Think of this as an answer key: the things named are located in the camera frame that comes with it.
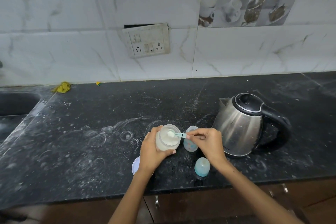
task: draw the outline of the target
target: scoop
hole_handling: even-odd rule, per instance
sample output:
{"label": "scoop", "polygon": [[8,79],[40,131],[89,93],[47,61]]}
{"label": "scoop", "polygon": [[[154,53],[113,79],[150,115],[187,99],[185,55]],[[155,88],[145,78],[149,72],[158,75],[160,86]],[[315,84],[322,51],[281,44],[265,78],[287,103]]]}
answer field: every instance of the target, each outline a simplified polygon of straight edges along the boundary
{"label": "scoop", "polygon": [[174,136],[183,137],[183,138],[187,137],[187,134],[185,134],[185,133],[175,133],[172,129],[167,132],[167,135],[169,137],[174,137]]}

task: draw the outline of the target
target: black granite countertop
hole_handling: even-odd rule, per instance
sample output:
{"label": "black granite countertop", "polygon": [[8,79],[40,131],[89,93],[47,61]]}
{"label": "black granite countertop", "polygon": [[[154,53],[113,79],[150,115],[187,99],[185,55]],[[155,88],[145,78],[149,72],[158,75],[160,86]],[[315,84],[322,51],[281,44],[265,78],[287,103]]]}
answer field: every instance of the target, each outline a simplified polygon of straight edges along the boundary
{"label": "black granite countertop", "polygon": [[[281,149],[230,161],[257,184],[336,176],[336,72],[0,88],[37,92],[41,101],[0,145],[0,209],[122,197],[153,126],[211,127],[218,98],[249,92],[280,111],[293,135]],[[146,194],[229,186],[212,167],[194,172],[198,149],[177,153],[155,171]]]}

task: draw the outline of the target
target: person's right arm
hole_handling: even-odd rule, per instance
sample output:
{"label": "person's right arm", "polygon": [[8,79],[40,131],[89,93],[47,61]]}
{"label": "person's right arm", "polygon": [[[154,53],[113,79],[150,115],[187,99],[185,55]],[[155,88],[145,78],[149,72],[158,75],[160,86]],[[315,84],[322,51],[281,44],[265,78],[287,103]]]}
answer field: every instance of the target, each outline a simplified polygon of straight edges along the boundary
{"label": "person's right arm", "polygon": [[209,162],[232,184],[253,209],[263,224],[303,224],[279,205],[257,185],[247,179],[225,157],[221,132],[214,128],[199,128],[187,133]]}

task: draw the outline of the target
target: forearm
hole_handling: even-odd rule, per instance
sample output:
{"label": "forearm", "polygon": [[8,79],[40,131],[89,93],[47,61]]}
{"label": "forearm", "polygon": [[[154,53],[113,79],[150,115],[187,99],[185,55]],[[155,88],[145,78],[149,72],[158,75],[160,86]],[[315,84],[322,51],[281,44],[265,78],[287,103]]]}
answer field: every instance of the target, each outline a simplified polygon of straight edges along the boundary
{"label": "forearm", "polygon": [[108,224],[134,224],[136,222],[140,202],[149,178],[150,175],[145,172],[135,173],[127,192]]}
{"label": "forearm", "polygon": [[247,179],[231,163],[218,167],[232,186],[241,194],[264,224],[303,224],[294,215],[279,205],[258,186]]}

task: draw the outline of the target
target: sink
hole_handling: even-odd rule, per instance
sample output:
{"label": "sink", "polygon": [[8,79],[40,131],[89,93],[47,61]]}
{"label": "sink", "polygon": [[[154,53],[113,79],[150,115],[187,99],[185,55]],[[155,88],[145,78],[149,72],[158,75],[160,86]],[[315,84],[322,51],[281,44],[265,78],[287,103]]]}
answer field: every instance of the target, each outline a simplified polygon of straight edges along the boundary
{"label": "sink", "polygon": [[39,101],[33,93],[0,93],[0,144]]}

